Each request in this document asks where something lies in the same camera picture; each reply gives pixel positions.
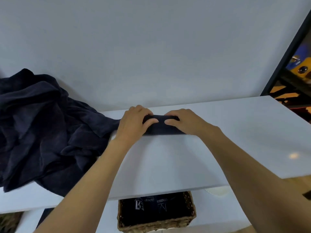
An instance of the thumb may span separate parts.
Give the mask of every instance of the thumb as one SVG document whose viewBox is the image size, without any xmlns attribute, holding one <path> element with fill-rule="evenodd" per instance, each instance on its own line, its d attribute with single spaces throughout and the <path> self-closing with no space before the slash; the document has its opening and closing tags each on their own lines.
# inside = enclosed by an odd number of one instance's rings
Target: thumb
<svg viewBox="0 0 311 233">
<path fill-rule="evenodd" d="M 180 121 L 177 121 L 175 119 L 167 119 L 164 121 L 165 124 L 170 125 L 170 126 L 174 126 L 174 127 L 179 127 L 180 125 Z"/>
<path fill-rule="evenodd" d="M 148 127 L 150 127 L 154 123 L 158 123 L 159 121 L 157 119 L 148 119 L 143 125 L 143 129 L 146 131 Z"/>
</svg>

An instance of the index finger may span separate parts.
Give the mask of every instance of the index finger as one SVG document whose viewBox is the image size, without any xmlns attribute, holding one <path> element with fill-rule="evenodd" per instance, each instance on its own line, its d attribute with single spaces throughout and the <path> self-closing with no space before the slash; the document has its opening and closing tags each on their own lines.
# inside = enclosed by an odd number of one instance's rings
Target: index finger
<svg viewBox="0 0 311 233">
<path fill-rule="evenodd" d="M 143 114 L 144 116 L 146 116 L 147 114 L 149 115 L 153 115 L 153 113 L 151 112 L 150 109 L 147 109 L 147 108 L 143 108 L 141 111 L 140 111 L 141 114 Z"/>
<path fill-rule="evenodd" d="M 171 110 L 170 112 L 167 112 L 165 115 L 172 115 L 177 116 L 179 115 L 179 110 Z"/>
</svg>

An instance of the hand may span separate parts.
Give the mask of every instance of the hand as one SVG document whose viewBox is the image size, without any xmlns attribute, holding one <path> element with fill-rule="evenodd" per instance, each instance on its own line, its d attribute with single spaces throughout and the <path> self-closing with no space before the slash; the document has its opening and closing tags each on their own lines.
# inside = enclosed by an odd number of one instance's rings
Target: hand
<svg viewBox="0 0 311 233">
<path fill-rule="evenodd" d="M 146 132 L 148 127 L 153 123 L 159 122 L 157 119 L 148 119 L 142 124 L 142 121 L 147 114 L 153 115 L 149 109 L 146 109 L 141 105 L 130 107 L 129 110 L 125 111 L 120 121 L 115 139 L 122 140 L 122 142 L 125 142 L 130 147 L 134 145 L 134 143 Z"/>
<path fill-rule="evenodd" d="M 164 121 L 165 124 L 177 127 L 179 130 L 189 135 L 200 137 L 204 135 L 204 133 L 220 130 L 218 127 L 204 121 L 190 109 L 172 110 L 165 115 L 177 116 L 180 121 L 167 119 Z"/>
</svg>

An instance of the person's left hand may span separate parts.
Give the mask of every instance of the person's left hand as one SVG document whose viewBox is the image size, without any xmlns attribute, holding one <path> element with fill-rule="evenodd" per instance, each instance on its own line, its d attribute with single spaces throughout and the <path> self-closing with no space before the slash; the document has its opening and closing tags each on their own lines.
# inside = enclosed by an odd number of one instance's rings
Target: person's left hand
<svg viewBox="0 0 311 233">
<path fill-rule="evenodd" d="M 148 119 L 142 124 L 142 121 L 147 114 L 153 115 L 149 109 L 146 109 L 141 105 L 130 107 L 129 110 L 125 111 L 120 121 L 115 139 L 121 140 L 129 146 L 134 145 L 134 143 L 146 132 L 148 127 L 159 122 L 157 119 Z"/>
</svg>

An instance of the person's left arm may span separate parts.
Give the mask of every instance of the person's left arm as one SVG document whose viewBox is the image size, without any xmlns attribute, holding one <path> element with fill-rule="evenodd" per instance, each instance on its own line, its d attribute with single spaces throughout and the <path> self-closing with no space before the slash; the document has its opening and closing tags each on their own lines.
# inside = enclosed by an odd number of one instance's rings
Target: person's left arm
<svg viewBox="0 0 311 233">
<path fill-rule="evenodd" d="M 34 233 L 95 233 L 126 153 L 151 124 L 158 122 L 149 119 L 142 124 L 147 114 L 152 112 L 141 105 L 124 113 L 115 139 Z"/>
</svg>

